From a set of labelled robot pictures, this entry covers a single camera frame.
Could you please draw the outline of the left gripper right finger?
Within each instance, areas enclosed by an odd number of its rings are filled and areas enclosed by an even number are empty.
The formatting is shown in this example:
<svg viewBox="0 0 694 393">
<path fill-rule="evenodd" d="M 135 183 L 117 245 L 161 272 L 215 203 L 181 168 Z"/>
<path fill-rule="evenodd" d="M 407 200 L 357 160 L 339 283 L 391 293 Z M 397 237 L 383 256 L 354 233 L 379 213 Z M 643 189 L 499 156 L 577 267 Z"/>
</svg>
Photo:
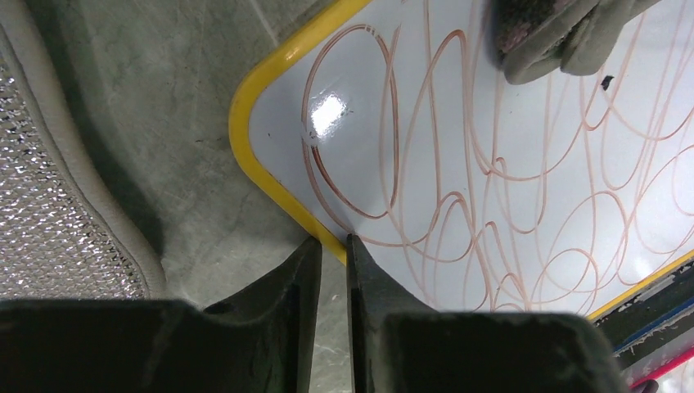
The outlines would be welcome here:
<svg viewBox="0 0 694 393">
<path fill-rule="evenodd" d="M 440 312 L 346 242 L 357 392 L 626 392 L 610 345 L 574 314 Z"/>
</svg>

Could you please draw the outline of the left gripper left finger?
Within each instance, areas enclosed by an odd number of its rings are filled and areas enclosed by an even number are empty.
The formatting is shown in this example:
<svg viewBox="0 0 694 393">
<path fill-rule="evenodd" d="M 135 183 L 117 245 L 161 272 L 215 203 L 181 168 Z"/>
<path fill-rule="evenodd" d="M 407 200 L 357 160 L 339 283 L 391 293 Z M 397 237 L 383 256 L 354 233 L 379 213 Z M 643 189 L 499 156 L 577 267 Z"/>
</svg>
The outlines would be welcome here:
<svg viewBox="0 0 694 393">
<path fill-rule="evenodd" d="M 181 300 L 5 300 L 4 392 L 306 392 L 322 247 L 204 309 Z"/>
</svg>

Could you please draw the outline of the yellow framed whiteboard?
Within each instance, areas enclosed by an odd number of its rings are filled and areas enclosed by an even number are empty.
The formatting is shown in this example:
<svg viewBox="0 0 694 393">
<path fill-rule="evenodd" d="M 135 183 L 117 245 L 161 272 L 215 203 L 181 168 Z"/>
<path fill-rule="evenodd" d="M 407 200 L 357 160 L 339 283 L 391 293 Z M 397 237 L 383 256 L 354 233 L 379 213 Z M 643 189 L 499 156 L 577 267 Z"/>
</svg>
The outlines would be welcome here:
<svg viewBox="0 0 694 393">
<path fill-rule="evenodd" d="M 338 1 L 232 99 L 246 175 L 437 309 L 597 318 L 693 255 L 693 4 L 594 75 L 506 81 L 489 1 Z"/>
</svg>

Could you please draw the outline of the dark brown scrubbing pad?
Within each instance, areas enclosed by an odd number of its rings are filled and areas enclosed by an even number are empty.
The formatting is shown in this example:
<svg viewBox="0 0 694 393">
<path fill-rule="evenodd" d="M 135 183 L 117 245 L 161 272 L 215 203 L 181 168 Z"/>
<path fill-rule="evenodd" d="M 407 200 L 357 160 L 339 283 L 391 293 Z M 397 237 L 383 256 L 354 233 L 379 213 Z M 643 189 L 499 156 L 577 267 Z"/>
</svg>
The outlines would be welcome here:
<svg viewBox="0 0 694 393">
<path fill-rule="evenodd" d="M 506 81 L 520 85 L 554 70 L 599 71 L 631 20 L 658 3 L 644 1 L 494 1 L 495 50 Z"/>
</svg>

